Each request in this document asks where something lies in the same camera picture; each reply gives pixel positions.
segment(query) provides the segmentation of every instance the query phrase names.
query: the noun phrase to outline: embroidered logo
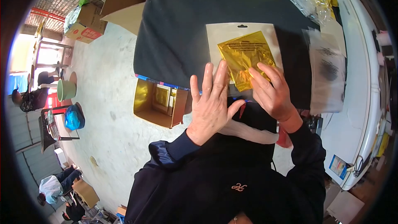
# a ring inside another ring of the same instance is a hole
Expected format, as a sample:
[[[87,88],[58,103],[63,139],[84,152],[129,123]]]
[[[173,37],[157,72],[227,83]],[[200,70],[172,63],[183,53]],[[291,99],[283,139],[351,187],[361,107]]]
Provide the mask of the embroidered logo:
[[[242,192],[244,190],[244,187],[247,187],[247,185],[242,185],[240,183],[237,183],[235,186],[232,186],[231,189],[237,190],[239,192]]]

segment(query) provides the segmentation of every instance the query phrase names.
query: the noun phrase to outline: green bucket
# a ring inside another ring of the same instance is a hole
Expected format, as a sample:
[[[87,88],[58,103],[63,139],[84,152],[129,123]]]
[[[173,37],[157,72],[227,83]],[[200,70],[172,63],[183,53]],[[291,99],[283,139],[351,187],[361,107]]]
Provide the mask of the green bucket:
[[[57,98],[61,102],[65,99],[72,99],[76,96],[76,84],[70,81],[58,80]]]

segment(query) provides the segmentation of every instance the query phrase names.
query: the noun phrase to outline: finger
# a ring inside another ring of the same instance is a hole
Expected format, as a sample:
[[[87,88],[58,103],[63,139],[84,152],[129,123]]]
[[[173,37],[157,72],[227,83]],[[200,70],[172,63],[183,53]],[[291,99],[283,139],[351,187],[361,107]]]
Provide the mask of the finger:
[[[240,107],[245,103],[245,100],[240,99],[232,103],[228,108],[228,121],[232,119],[234,114],[240,109]]]
[[[282,80],[281,77],[279,76],[279,73],[273,70],[271,66],[265,65],[262,62],[257,63],[257,67],[264,71],[264,73],[267,75],[268,78],[271,79],[272,85],[274,86],[275,89],[280,89],[282,87]]]
[[[270,97],[274,97],[275,89],[272,87],[271,83],[269,83],[269,81],[266,78],[264,78],[254,68],[249,68],[249,73],[253,77],[253,79],[251,79],[250,81],[256,81],[256,85],[258,85],[259,88],[262,88]]]
[[[222,92],[221,92],[220,96],[225,97],[225,98],[227,97],[229,81],[230,81],[230,78],[229,78],[229,73],[228,73],[228,69],[227,69],[225,72],[224,87],[222,88]]]
[[[198,78],[196,77],[196,75],[191,76],[190,84],[191,84],[192,103],[196,104],[200,100],[199,89],[198,89]]]
[[[203,83],[202,83],[202,97],[206,100],[210,98],[212,78],[213,78],[213,64],[211,62],[208,62],[205,67],[205,75],[203,76]]]
[[[253,98],[264,109],[263,102],[261,101],[260,97],[258,97],[257,93],[254,90],[253,90]]]
[[[256,93],[258,99],[255,99],[257,102],[260,100],[263,105],[266,104],[266,102],[271,101],[271,97],[264,91],[263,88],[260,87],[258,82],[256,80],[251,80],[251,86],[253,87],[253,97],[254,93]]]
[[[278,73],[279,77],[281,78],[282,84],[287,86],[287,82],[285,79],[285,75],[283,74],[283,70],[279,67],[272,67],[272,66],[270,66],[270,67]]]
[[[218,65],[216,76],[214,78],[213,89],[211,91],[212,98],[216,99],[220,97],[221,91],[224,89],[226,77],[226,61],[221,60]]]

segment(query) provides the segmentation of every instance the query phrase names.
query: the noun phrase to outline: blue plastic bag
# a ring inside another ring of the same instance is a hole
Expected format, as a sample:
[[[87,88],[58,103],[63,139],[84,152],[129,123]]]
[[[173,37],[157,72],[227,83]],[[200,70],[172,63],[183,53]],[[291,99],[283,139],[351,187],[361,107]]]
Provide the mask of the blue plastic bag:
[[[85,120],[79,107],[75,104],[68,107],[65,113],[65,127],[76,130],[84,127]]]

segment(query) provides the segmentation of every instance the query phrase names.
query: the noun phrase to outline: concrete floor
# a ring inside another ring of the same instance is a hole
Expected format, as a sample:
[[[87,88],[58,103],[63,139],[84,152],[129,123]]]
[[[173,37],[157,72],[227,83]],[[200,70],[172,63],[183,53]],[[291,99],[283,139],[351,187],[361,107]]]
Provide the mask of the concrete floor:
[[[86,125],[78,130],[80,139],[62,141],[69,160],[80,166],[84,180],[97,192],[99,206],[115,212],[127,206],[134,174],[150,159],[148,144],[173,141],[192,120],[166,129],[133,115],[137,78],[133,71],[136,35],[108,23],[105,35],[85,44],[76,42],[71,66],[65,78],[77,78],[72,99],[82,106]],[[274,162],[283,175],[293,167],[290,149],[275,147]],[[90,161],[93,156],[98,164]]]

